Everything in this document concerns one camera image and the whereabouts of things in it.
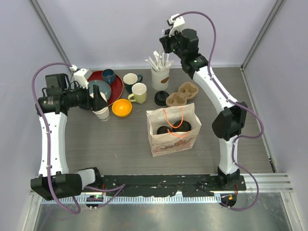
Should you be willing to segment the stack of white paper cups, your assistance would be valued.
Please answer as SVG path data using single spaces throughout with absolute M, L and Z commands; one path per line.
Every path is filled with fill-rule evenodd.
M 100 93 L 100 94 L 101 94 L 102 98 L 107 102 L 105 94 L 104 93 Z M 106 122 L 110 118 L 108 106 L 101 109 L 100 111 L 93 111 L 92 110 L 92 112 L 103 122 Z

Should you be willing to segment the stack of black lids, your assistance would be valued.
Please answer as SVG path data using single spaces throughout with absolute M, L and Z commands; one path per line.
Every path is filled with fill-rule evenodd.
M 158 91 L 154 96 L 154 102 L 158 106 L 166 106 L 166 100 L 169 94 L 166 91 Z

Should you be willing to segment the black cup lid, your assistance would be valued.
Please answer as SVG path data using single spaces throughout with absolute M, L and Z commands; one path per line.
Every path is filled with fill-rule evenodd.
M 167 126 L 160 126 L 160 127 L 157 129 L 156 134 L 157 134 L 157 135 L 166 134 L 166 133 L 168 133 L 168 130 L 169 130 L 169 127 L 167 127 Z
M 190 123 L 187 122 L 186 120 L 183 120 L 183 122 L 179 120 L 176 123 L 174 123 L 173 126 L 174 126 L 174 128 L 172 129 L 173 132 L 187 132 L 192 130 Z

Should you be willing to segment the brown paper bag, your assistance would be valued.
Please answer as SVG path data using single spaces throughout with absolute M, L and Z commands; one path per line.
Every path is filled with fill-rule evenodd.
M 202 126 L 195 114 L 194 103 L 183 106 L 172 106 L 148 110 L 146 112 L 148 140 L 152 156 L 160 156 L 174 152 L 191 149 L 197 139 Z M 174 123 L 186 120 L 190 123 L 192 130 L 187 132 L 173 132 Z M 160 126 L 169 127 L 168 133 L 157 135 Z

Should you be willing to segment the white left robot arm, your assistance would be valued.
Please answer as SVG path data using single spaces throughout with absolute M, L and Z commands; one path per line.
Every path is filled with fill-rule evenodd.
M 84 187 L 92 192 L 102 188 L 98 168 L 89 167 L 70 173 L 65 156 L 68 110 L 79 107 L 98 112 L 108 107 L 102 90 L 89 88 L 91 74 L 88 69 L 79 69 L 73 74 L 73 82 L 69 82 L 64 73 L 47 75 L 42 97 L 36 101 L 42 131 L 42 157 L 38 178 L 30 181 L 30 187 L 45 200 L 77 196 Z

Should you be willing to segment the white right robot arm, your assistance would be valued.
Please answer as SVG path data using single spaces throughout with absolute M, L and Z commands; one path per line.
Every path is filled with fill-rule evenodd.
M 223 190 L 232 188 L 239 179 L 240 170 L 235 165 L 239 135 L 244 127 L 245 102 L 230 96 L 215 77 L 208 60 L 199 53 L 199 38 L 193 29 L 181 32 L 167 29 L 159 39 L 165 53 L 174 53 L 180 58 L 182 69 L 194 80 L 211 100 L 217 111 L 212 130 L 219 139 L 220 163 L 217 183 Z

